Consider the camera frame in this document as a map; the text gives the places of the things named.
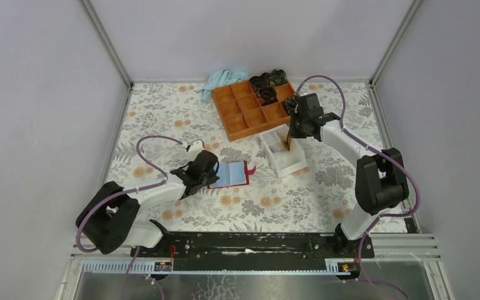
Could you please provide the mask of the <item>brown credit card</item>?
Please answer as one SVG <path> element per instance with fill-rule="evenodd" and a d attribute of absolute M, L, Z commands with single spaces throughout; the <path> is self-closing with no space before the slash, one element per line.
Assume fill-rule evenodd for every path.
<path fill-rule="evenodd" d="M 285 135 L 279 134 L 279 138 L 281 140 L 283 149 L 285 151 L 289 151 L 290 148 L 291 148 L 291 137 L 290 137 L 289 132 Z"/>

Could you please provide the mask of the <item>red leather card holder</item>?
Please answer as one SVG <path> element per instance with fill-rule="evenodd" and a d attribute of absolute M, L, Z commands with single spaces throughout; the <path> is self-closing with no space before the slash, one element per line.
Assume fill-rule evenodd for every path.
<path fill-rule="evenodd" d="M 248 185 L 257 168 L 249 169 L 247 161 L 218 162 L 214 168 L 218 180 L 207 187 L 209 189 L 230 188 Z"/>

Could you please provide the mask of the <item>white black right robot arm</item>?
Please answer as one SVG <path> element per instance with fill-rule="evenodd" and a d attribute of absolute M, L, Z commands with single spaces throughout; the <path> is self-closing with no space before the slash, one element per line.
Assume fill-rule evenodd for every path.
<path fill-rule="evenodd" d="M 358 250 L 358 239 L 381 214 L 395 208 L 409 196 L 403 158 L 395 149 L 378 151 L 348 131 L 341 118 L 325 113 L 314 93 L 293 96 L 284 101 L 290 116 L 289 136 L 314 138 L 334 148 L 356 169 L 355 197 L 351 214 L 336 226 L 333 248 L 348 258 Z"/>

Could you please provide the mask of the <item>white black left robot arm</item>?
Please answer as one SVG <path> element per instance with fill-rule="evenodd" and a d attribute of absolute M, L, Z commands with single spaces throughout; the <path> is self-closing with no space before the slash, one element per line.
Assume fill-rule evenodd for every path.
<path fill-rule="evenodd" d="M 185 166 L 150 185 L 123 189 L 114 181 L 102 185 L 76 219 L 76 246 L 84 253 L 109 254 L 122 245 L 142 246 L 155 257 L 169 248 L 165 230 L 154 221 L 137 221 L 146 207 L 178 201 L 218 180 L 218 157 L 202 150 Z"/>

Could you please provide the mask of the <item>white card box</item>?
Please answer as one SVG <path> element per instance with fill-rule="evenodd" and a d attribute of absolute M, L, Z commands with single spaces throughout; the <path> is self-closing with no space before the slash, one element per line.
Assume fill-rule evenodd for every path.
<path fill-rule="evenodd" d="M 279 134 L 285 135 L 288 132 L 289 126 L 282 124 L 258 134 L 261 150 L 271 169 L 281 179 L 307 166 L 304 150 L 296 139 L 291 138 L 289 151 L 283 149 Z"/>

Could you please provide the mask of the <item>rolled tie green pattern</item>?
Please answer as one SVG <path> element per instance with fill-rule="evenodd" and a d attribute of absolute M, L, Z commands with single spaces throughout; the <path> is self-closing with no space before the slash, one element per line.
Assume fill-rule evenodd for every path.
<path fill-rule="evenodd" d="M 289 96 L 282 102 L 282 107 L 289 116 L 297 113 L 297 106 L 298 104 L 295 96 Z"/>

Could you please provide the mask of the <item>rolled tie orange pattern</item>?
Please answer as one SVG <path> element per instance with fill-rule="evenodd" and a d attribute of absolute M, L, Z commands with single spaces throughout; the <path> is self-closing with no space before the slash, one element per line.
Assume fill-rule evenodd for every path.
<path fill-rule="evenodd" d="M 272 86 L 261 87 L 257 90 L 257 100 L 260 106 L 277 103 L 277 92 Z"/>

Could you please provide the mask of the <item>rolled tie yellow green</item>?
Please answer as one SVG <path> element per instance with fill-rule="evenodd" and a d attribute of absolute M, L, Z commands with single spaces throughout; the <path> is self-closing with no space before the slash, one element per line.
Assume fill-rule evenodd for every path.
<path fill-rule="evenodd" d="M 269 74 L 269 82 L 271 86 L 281 86 L 288 82 L 287 74 L 282 69 L 273 69 Z"/>

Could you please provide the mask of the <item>floral patterned table mat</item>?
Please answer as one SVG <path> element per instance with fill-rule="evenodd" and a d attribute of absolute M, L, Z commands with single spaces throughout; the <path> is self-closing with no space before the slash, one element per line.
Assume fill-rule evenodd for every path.
<path fill-rule="evenodd" d="M 227 137 L 201 83 L 137 83 L 127 105 L 108 181 L 124 188 L 151 184 L 186 164 L 181 142 L 204 141 L 220 161 L 247 161 L 250 183 L 200 190 L 181 201 L 149 207 L 140 221 L 155 219 L 170 231 L 331 232 L 351 214 L 355 169 L 333 148 L 301 140 L 307 166 L 278 178 L 257 136 Z"/>

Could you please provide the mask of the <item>rolled tie dark striped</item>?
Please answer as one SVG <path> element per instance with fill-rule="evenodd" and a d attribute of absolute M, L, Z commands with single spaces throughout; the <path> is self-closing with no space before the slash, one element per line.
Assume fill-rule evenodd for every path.
<path fill-rule="evenodd" d="M 259 76 L 253 76 L 249 78 L 249 83 L 254 93 L 258 93 L 261 88 L 266 88 L 271 85 L 270 74 L 264 72 Z"/>

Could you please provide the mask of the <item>orange wooden compartment tray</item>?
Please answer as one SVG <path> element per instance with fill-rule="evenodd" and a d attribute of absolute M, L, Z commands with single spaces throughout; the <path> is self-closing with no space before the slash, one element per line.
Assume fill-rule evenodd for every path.
<path fill-rule="evenodd" d="M 295 90 L 289 81 L 276 86 L 276 101 L 263 104 L 251 83 L 237 82 L 211 91 L 212 99 L 230 141 L 236 141 L 282 124 L 288 124 L 290 116 L 283 107 L 286 98 Z"/>

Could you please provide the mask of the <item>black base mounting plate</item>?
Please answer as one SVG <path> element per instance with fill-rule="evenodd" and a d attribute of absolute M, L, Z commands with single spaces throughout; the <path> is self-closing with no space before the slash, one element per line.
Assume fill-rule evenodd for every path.
<path fill-rule="evenodd" d="M 325 271 L 326 261 L 375 257 L 370 237 L 343 241 L 331 233 L 172 232 L 139 258 L 164 258 L 174 271 Z"/>

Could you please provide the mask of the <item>light blue cloth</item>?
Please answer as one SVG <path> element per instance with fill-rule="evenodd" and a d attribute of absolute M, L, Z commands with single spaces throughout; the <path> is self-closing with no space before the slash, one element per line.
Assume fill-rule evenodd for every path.
<path fill-rule="evenodd" d="M 221 88 L 230 84 L 244 81 L 248 78 L 248 73 L 244 71 L 230 71 L 228 69 L 220 69 L 214 71 L 202 90 L 202 100 L 209 102 L 211 99 L 211 91 L 216 88 Z"/>

